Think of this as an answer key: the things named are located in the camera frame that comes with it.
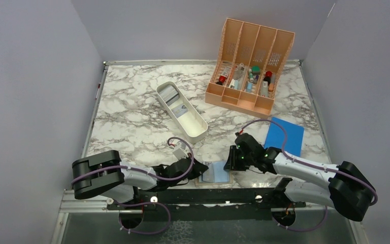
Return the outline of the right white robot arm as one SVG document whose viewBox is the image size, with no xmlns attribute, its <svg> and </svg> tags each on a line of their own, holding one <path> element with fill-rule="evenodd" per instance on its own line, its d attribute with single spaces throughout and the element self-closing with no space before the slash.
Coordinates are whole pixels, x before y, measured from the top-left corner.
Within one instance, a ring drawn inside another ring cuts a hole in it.
<svg viewBox="0 0 390 244">
<path fill-rule="evenodd" d="M 224 170 L 246 171 L 251 166 L 262 173 L 287 176 L 273 192 L 273 201 L 280 207 L 296 202 L 316 203 L 360 222 L 377 198 L 373 185 L 351 162 L 305 162 L 280 148 L 264 148 L 251 135 L 240 133 L 235 145 L 230 146 Z"/>
</svg>

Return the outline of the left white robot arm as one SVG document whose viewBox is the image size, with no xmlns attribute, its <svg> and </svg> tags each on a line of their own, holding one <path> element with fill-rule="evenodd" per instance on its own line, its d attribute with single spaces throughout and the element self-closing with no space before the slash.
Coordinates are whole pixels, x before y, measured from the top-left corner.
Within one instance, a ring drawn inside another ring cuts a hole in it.
<svg viewBox="0 0 390 244">
<path fill-rule="evenodd" d="M 185 179 L 195 179 L 207 170 L 206 165 L 190 157 L 171 165 L 139 167 L 122 160 L 118 151 L 109 150 L 74 161 L 71 185 L 78 200 L 101 195 L 131 209 L 139 204 L 137 190 L 164 191 Z"/>
</svg>

